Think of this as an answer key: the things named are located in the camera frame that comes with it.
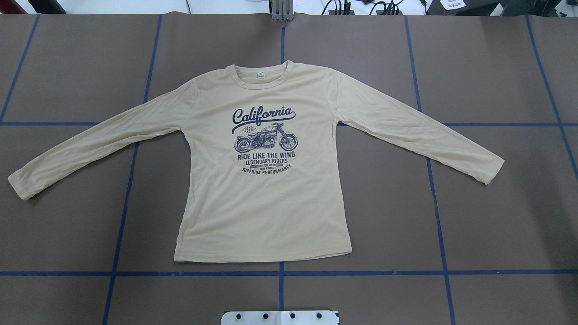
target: blue tape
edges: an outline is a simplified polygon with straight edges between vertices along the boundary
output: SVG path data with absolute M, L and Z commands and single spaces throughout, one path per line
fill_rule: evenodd
M 285 62 L 285 27 L 281 28 L 281 63 Z
M 161 22 L 162 22 L 162 15 L 160 14 L 160 15 L 158 15 L 157 33 L 156 33 L 156 36 L 154 38 L 153 53 L 152 53 L 151 59 L 150 59 L 149 75 L 148 75 L 147 82 L 146 82 L 146 89 L 144 91 L 143 103 L 146 103 L 149 99 L 150 82 L 151 82 L 151 79 L 153 77 L 154 57 L 157 54 L 158 36 L 161 32 Z M 110 276 L 109 292 L 108 292 L 108 295 L 106 296 L 105 314 L 102 318 L 102 325 L 106 325 L 108 322 L 108 316 L 109 316 L 109 312 L 110 312 L 110 303 L 112 301 L 112 293 L 113 293 L 113 289 L 114 289 L 114 279 L 116 277 L 116 270 L 118 267 L 118 257 L 120 256 L 120 245 L 123 241 L 124 224 L 125 224 L 126 219 L 127 219 L 128 199 L 131 195 L 132 180 L 133 180 L 134 172 L 135 172 L 136 155 L 138 154 L 138 152 L 139 152 L 139 142 L 136 142 L 135 143 L 135 151 L 132 154 L 131 171 L 130 171 L 129 177 L 128 177 L 127 193 L 126 193 L 125 198 L 124 198 L 123 216 L 120 220 L 120 229 L 118 231 L 118 239 L 116 242 L 116 251 L 114 253 L 114 262 L 113 262 L 113 267 L 112 267 L 112 274 Z
M 279 262 L 279 310 L 285 310 L 285 263 Z
M 443 123 L 447 127 L 558 127 L 558 123 Z
M 167 277 L 195 277 L 195 276 L 279 276 L 278 271 L 168 271 L 168 272 L 116 272 L 116 276 L 167 276 Z
M 112 276 L 112 272 L 77 271 L 0 271 L 0 276 Z M 578 269 L 477 269 L 449 271 L 165 271 L 116 272 L 115 276 L 141 277 L 218 277 L 218 276 L 454 276 L 454 275 L 578 275 Z
M 24 52 L 22 52 L 22 57 L 20 57 L 20 63 L 18 63 L 18 68 L 16 69 L 16 73 L 14 74 L 14 78 L 12 79 L 12 84 L 10 85 L 10 90 L 8 90 L 8 95 L 6 96 L 6 101 L 4 102 L 4 107 L 2 108 L 2 113 L 0 113 L 0 123 L 4 120 L 4 115 L 6 114 L 6 110 L 8 109 L 8 103 L 10 102 L 10 97 L 12 97 L 12 92 L 14 91 L 14 87 L 16 86 L 16 80 L 18 80 L 18 76 L 20 75 L 20 70 L 22 69 L 22 65 L 24 64 L 24 59 L 26 58 L 26 54 L 28 53 L 28 48 L 30 47 L 30 43 L 32 43 L 32 37 L 34 36 L 34 32 L 36 31 L 36 26 L 38 26 L 38 21 L 40 20 L 40 15 L 36 15 L 36 20 L 34 20 L 34 25 L 32 26 L 32 30 L 30 31 L 30 36 L 28 36 L 28 41 L 26 42 L 26 46 L 24 47 Z
M 412 63 L 413 86 L 414 86 L 415 92 L 416 92 L 417 110 L 419 112 L 422 112 L 420 89 L 419 89 L 419 86 L 417 83 L 416 63 L 415 63 L 415 59 L 413 56 L 412 36 L 411 36 L 410 30 L 409 30 L 409 19 L 407 18 L 407 16 L 404 16 L 403 18 L 405 19 L 405 31 L 407 34 L 407 46 L 409 48 L 409 59 L 410 59 L 410 62 Z M 442 224 L 439 220 L 438 199 L 437 199 L 436 193 L 435 193 L 434 176 L 432 174 L 432 167 L 431 167 L 430 159 L 426 158 L 425 160 L 426 160 L 426 163 L 428 166 L 429 186 L 431 188 L 432 196 L 433 196 L 433 205 L 435 207 L 435 217 L 436 217 L 436 221 L 438 222 L 438 241 L 439 241 L 440 254 L 442 255 L 442 266 L 443 266 L 444 272 L 447 272 L 446 250 L 445 250 L 444 245 L 443 245 Z M 450 278 L 447 274 L 444 274 L 444 280 L 446 282 L 447 305 L 448 305 L 448 308 L 450 311 L 450 320 L 451 320 L 451 324 L 455 325 L 454 303 L 453 303 L 453 299 L 451 297 Z
M 5 126 L 95 126 L 97 122 L 2 122 Z
M 421 110 L 421 97 L 420 97 L 420 89 L 417 85 L 417 73 L 416 73 L 416 62 L 413 57 L 413 46 L 412 46 L 412 36 L 409 32 L 409 20 L 407 16 L 403 17 L 405 19 L 405 32 L 407 34 L 407 47 L 409 48 L 409 61 L 412 64 L 412 75 L 413 75 L 413 87 L 416 92 L 416 99 L 417 99 L 417 110 Z
M 546 91 L 548 92 L 548 97 L 552 105 L 552 110 L 554 110 L 554 115 L 556 116 L 556 121 L 558 121 L 560 133 L 562 134 L 562 138 L 564 140 L 564 146 L 566 147 L 566 152 L 568 152 L 568 157 L 570 158 L 570 164 L 572 165 L 572 169 L 574 170 L 574 176 L 576 177 L 576 180 L 578 180 L 578 167 L 576 166 L 574 155 L 572 154 L 572 149 L 570 149 L 570 144 L 568 143 L 568 138 L 566 137 L 566 132 L 564 131 L 564 126 L 562 125 L 562 120 L 560 119 L 560 114 L 558 113 L 558 108 L 556 107 L 554 96 L 552 95 L 552 91 L 550 90 L 550 84 L 548 83 L 548 79 L 546 78 L 546 73 L 544 71 L 544 67 L 542 66 L 542 60 L 540 60 L 540 55 L 538 54 L 538 47 L 536 47 L 536 40 L 534 39 L 534 33 L 532 32 L 532 24 L 530 24 L 530 16 L 528 14 L 526 14 L 526 25 L 528 26 L 528 33 L 530 35 L 530 40 L 532 41 L 532 48 L 534 49 L 534 55 L 536 55 L 536 61 L 538 62 L 538 67 L 540 68 L 540 73 L 542 74 L 542 79 L 544 80 Z

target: long-sleeve t-shirt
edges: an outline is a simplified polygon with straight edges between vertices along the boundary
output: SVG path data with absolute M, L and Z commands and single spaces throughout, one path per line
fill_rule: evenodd
M 340 121 L 485 184 L 503 164 L 352 77 L 286 61 L 197 76 L 55 146 L 9 181 L 28 200 L 130 143 L 179 130 L 191 148 L 191 173 L 175 261 L 337 256 L 351 252 L 335 143 Z

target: motorcycle wheel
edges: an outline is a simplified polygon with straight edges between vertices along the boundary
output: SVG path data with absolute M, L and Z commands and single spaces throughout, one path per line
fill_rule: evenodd
M 285 151 L 291 151 L 297 147 L 297 137 L 291 133 L 285 133 L 285 136 L 279 141 L 279 146 Z
M 245 148 L 245 146 L 247 146 L 247 140 L 249 140 L 249 138 L 237 139 L 237 142 L 235 142 L 235 150 L 237 150 L 240 153 L 249 152 L 251 149 Z

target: metal stand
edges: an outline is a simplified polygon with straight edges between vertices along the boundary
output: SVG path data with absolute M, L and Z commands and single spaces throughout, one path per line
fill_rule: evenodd
M 339 325 L 338 311 L 226 312 L 221 325 Z
M 273 20 L 293 20 L 293 0 L 270 0 Z

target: shirt hem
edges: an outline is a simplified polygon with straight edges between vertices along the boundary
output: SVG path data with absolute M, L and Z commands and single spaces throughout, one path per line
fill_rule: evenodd
M 283 253 L 268 255 L 224 255 L 193 251 L 175 251 L 175 262 L 202 262 L 202 263 L 250 263 L 250 262 L 289 262 L 314 260 L 339 256 L 351 253 L 351 246 L 313 250 L 300 253 Z

